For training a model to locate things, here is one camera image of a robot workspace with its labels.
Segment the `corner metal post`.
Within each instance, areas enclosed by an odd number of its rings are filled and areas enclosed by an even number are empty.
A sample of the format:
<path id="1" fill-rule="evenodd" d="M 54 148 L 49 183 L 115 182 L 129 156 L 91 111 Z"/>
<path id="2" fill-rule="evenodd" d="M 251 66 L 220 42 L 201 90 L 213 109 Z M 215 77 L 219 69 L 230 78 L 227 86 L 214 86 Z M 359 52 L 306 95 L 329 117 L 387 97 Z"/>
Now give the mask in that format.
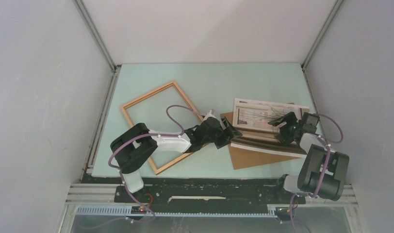
<path id="1" fill-rule="evenodd" d="M 315 98 L 314 98 L 313 93 L 312 93 L 312 88 L 311 88 L 311 85 L 310 85 L 310 82 L 309 82 L 307 70 L 308 70 L 308 67 L 309 67 L 309 65 L 310 65 L 315 53 L 319 49 L 320 44 L 324 40 L 324 38 L 325 38 L 326 34 L 328 33 L 333 21 L 337 17 L 337 15 L 338 15 L 339 11 L 341 10 L 341 8 L 342 8 L 344 3 L 345 3 L 345 0 L 336 0 L 335 1 L 333 7 L 331 8 L 328 16 L 326 17 L 326 19 L 325 19 L 325 21 L 323 23 L 323 26 L 319 30 L 316 38 L 314 39 L 314 42 L 312 43 L 312 46 L 310 47 L 310 49 L 309 49 L 309 51 L 308 51 L 303 63 L 301 64 L 301 68 L 302 68 L 302 71 L 303 71 L 303 76 L 304 76 L 304 79 L 305 79 L 305 82 L 306 82 L 306 85 L 307 85 L 307 88 L 308 88 L 308 91 L 309 91 L 309 95 L 310 95 L 311 100 L 312 100 L 313 107 L 314 107 L 316 112 L 318 112 L 318 106 L 316 104 Z"/>
<path id="2" fill-rule="evenodd" d="M 106 92 L 105 96 L 103 98 L 103 101 L 101 103 L 101 108 L 100 108 L 100 113 L 96 122 L 95 130 L 91 139 L 91 144 L 89 146 L 89 150 L 87 153 L 85 165 L 83 167 L 83 174 L 86 174 L 87 171 L 92 170 L 94 167 L 94 162 L 95 158 L 97 155 L 98 147 L 99 147 L 99 142 L 100 138 L 103 132 L 103 128 L 105 125 L 107 113 L 110 108 L 110 104 L 112 101 L 112 96 L 115 90 L 115 85 L 117 82 L 117 77 L 116 74 L 119 72 L 120 68 L 119 66 L 113 61 L 110 52 L 106 48 L 106 44 L 103 41 L 99 30 L 97 29 L 92 17 L 90 16 L 90 13 L 88 11 L 88 8 L 84 1 L 82 0 L 75 0 L 73 1 L 75 4 L 78 12 L 80 13 L 88 31 L 90 32 L 92 38 L 94 39 L 95 44 L 97 45 L 101 55 L 105 59 L 108 67 L 111 69 L 111 75 L 108 78 L 107 86 L 106 86 Z"/>

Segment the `left corner metal post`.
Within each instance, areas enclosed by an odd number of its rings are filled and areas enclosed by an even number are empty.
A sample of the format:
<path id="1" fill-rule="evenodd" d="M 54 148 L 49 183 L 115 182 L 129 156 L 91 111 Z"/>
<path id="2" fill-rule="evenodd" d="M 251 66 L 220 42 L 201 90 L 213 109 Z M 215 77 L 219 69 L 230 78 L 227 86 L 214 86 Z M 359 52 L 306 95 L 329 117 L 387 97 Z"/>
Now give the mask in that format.
<path id="1" fill-rule="evenodd" d="M 94 39 L 95 44 L 97 45 L 101 55 L 105 59 L 108 67 L 111 69 L 111 75 L 108 78 L 107 86 L 106 86 L 106 92 L 105 96 L 103 98 L 103 101 L 101 103 L 101 108 L 100 108 L 100 113 L 96 122 L 95 130 L 91 139 L 91 144 L 89 146 L 89 150 L 87 153 L 85 165 L 83 167 L 83 174 L 86 174 L 87 171 L 92 170 L 94 167 L 94 162 L 95 158 L 97 155 L 98 147 L 99 147 L 99 142 L 100 138 L 103 132 L 103 128 L 105 125 L 107 113 L 110 108 L 110 104 L 112 101 L 112 96 L 115 90 L 115 85 L 117 82 L 117 77 L 116 74 L 119 72 L 120 68 L 119 66 L 113 61 L 110 52 L 106 48 L 106 44 L 103 41 L 99 30 L 97 29 L 92 17 L 90 16 L 90 13 L 88 11 L 88 8 L 84 1 L 82 0 L 75 0 L 73 1 L 75 4 L 78 12 L 80 13 L 88 31 L 90 32 L 92 38 Z"/>

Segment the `right corner metal post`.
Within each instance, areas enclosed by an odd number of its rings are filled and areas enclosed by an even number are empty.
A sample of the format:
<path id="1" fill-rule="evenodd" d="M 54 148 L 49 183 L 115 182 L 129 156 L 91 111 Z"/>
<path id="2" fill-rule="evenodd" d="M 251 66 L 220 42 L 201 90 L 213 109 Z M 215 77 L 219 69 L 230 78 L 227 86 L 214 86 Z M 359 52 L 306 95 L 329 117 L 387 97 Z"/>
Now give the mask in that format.
<path id="1" fill-rule="evenodd" d="M 310 49 L 309 49 L 309 51 L 308 51 L 303 63 L 301 64 L 301 68 L 302 68 L 302 71 L 303 71 L 303 76 L 304 76 L 304 79 L 305 79 L 305 82 L 306 82 L 306 85 L 307 85 L 307 88 L 308 88 L 308 91 L 309 91 L 309 95 L 310 95 L 311 100 L 312 100 L 313 107 L 314 107 L 316 112 L 318 112 L 318 106 L 316 104 L 315 98 L 314 98 L 313 93 L 312 93 L 312 88 L 311 88 L 311 85 L 310 85 L 310 82 L 309 82 L 307 70 L 308 70 L 308 67 L 309 67 L 309 65 L 310 65 L 315 53 L 319 49 L 320 44 L 324 40 L 324 38 L 325 38 L 326 34 L 328 33 L 333 21 L 337 17 L 337 15 L 338 15 L 339 11 L 341 10 L 341 8 L 342 8 L 344 3 L 345 3 L 345 0 L 336 0 L 335 1 L 333 7 L 331 8 L 328 16 L 326 17 L 326 19 L 325 19 L 325 21 L 323 23 L 323 26 L 319 30 L 316 38 L 314 39 L 314 42 L 312 43 L 312 46 L 310 47 Z"/>

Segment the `printed photo sheet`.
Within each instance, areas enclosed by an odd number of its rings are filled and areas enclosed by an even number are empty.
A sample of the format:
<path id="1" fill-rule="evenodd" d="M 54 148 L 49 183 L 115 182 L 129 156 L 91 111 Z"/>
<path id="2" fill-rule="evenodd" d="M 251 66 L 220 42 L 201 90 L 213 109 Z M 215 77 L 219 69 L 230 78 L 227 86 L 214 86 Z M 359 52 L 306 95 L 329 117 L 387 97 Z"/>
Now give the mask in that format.
<path id="1" fill-rule="evenodd" d="M 272 126 L 268 122 L 291 112 L 297 119 L 301 119 L 302 114 L 309 111 L 309 107 L 303 105 L 235 98 L 230 121 L 233 127 L 242 133 L 242 136 L 234 139 L 230 146 L 268 154 L 305 158 L 306 152 L 296 142 L 284 145 L 276 138 L 281 127 L 286 124 L 285 122 L 277 126 Z"/>

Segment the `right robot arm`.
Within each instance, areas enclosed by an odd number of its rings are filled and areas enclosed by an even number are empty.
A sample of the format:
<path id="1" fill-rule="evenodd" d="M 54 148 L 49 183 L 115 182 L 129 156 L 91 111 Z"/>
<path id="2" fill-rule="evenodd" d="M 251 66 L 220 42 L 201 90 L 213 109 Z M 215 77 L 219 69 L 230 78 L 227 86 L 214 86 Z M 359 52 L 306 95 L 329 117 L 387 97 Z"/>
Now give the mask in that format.
<path id="1" fill-rule="evenodd" d="M 337 201 L 344 189 L 349 165 L 349 156 L 338 152 L 332 145 L 341 143 L 317 134 L 317 125 L 322 114 L 304 113 L 298 119 L 293 112 L 269 121 L 271 126 L 279 126 L 276 139 L 284 145 L 295 142 L 305 153 L 306 158 L 298 175 L 282 176 L 283 184 L 273 190 L 276 201 L 286 203 L 294 194 L 312 198 L 320 197 Z"/>

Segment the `brown cardboard backing board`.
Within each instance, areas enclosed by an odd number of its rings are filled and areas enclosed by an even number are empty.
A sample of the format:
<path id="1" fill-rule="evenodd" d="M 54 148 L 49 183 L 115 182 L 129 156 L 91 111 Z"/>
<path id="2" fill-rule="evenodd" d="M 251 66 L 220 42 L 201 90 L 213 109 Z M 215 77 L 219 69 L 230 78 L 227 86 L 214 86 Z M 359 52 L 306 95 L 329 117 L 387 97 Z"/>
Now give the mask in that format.
<path id="1" fill-rule="evenodd" d="M 232 124 L 232 122 L 230 121 L 232 119 L 232 112 L 221 114 L 221 117 L 226 117 L 227 120 Z M 248 167 L 268 165 L 273 163 L 300 159 L 300 158 L 289 157 L 289 156 L 281 156 L 281 155 L 239 149 L 239 148 L 231 147 L 230 145 L 228 146 L 228 148 L 234 169 L 243 169 Z"/>

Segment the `wooden picture frame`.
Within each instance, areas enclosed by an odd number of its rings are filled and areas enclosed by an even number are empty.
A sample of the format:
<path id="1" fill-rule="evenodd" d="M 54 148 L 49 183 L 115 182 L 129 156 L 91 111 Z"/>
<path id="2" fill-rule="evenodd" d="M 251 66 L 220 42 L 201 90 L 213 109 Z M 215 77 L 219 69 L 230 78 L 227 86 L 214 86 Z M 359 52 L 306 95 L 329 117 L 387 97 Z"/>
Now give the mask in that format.
<path id="1" fill-rule="evenodd" d="M 181 89 L 181 87 L 178 85 L 178 83 L 176 81 L 170 81 L 164 85 L 161 85 L 123 105 L 121 105 L 121 111 L 123 113 L 123 116 L 125 117 L 128 125 L 130 127 L 134 126 L 134 122 L 132 121 L 131 117 L 129 116 L 127 110 L 130 107 L 133 107 L 136 104 L 139 104 L 140 102 L 162 92 L 165 91 L 166 89 L 169 89 L 173 87 L 177 93 L 180 95 L 180 97 L 183 99 L 183 101 L 187 104 L 187 106 L 192 109 L 194 111 L 194 115 L 196 116 L 196 118 L 198 119 L 198 121 L 201 123 L 203 121 L 203 117 L 200 113 L 197 112 L 197 108 L 194 106 L 194 104 L 191 102 L 191 100 L 188 98 L 188 96 L 185 94 L 185 92 Z M 190 155 L 192 155 L 192 153 L 186 153 L 186 154 L 182 154 L 179 157 L 175 158 L 174 160 L 170 161 L 169 163 L 167 163 L 166 165 L 163 165 L 162 167 L 158 168 L 153 160 L 152 157 L 148 158 L 148 163 L 150 164 L 152 170 L 154 171 L 154 173 L 156 175 L 161 174 L 162 172 L 168 170 L 169 168 L 171 168 L 172 166 L 178 164 L 179 162 L 181 162 L 182 160 L 184 160 L 185 158 L 189 157 Z"/>

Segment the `small green circuit board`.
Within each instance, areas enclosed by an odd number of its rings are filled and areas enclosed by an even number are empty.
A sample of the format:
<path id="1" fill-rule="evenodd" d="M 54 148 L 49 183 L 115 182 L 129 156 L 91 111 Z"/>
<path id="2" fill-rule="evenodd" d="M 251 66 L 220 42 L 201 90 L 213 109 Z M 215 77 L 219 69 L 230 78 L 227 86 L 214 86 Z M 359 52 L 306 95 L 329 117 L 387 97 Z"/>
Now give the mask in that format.
<path id="1" fill-rule="evenodd" d="M 135 214 L 147 214 L 148 211 L 147 209 L 145 209 L 144 207 L 140 207 L 140 206 L 133 206 L 131 208 L 131 214 L 135 215 Z"/>

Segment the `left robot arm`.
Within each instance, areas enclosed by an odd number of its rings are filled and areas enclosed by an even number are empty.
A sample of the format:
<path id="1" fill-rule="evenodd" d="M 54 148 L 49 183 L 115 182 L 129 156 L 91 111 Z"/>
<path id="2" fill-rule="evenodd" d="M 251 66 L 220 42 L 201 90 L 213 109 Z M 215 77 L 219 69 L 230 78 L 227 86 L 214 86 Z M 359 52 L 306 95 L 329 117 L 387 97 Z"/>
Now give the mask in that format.
<path id="1" fill-rule="evenodd" d="M 210 143 L 220 149 L 241 136 L 242 133 L 224 117 L 217 119 L 210 116 L 199 125 L 180 133 L 162 133 L 149 129 L 145 123 L 138 123 L 110 144 L 111 159 L 117 161 L 116 168 L 127 187 L 126 196 L 133 202 L 139 202 L 145 195 L 140 168 L 153 153 L 193 153 Z"/>

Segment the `aluminium rail frame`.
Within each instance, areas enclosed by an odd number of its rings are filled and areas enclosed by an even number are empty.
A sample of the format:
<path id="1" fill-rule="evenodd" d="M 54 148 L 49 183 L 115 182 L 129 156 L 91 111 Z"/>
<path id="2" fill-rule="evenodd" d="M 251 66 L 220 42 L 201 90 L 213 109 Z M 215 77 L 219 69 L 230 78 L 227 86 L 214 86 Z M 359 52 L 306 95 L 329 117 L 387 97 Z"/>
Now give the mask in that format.
<path id="1" fill-rule="evenodd" d="M 345 211 L 352 233 L 362 233 L 358 202 L 351 185 L 336 201 L 309 197 L 283 189 L 275 179 L 174 179 L 147 178 L 145 186 L 130 196 L 118 179 L 70 186 L 58 232 L 69 233 L 76 215 L 273 217 L 288 221 L 297 208 L 336 207 Z"/>

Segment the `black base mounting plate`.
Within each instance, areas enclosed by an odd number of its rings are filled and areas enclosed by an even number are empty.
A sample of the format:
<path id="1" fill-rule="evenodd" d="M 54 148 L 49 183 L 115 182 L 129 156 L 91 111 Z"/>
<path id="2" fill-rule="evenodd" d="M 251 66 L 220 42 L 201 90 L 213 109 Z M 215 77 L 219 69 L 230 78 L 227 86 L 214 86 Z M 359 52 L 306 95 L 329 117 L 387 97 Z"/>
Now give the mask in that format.
<path id="1" fill-rule="evenodd" d="M 269 205 L 288 205 L 292 193 L 282 179 L 144 178 L 134 193 L 161 214 L 267 214 Z"/>

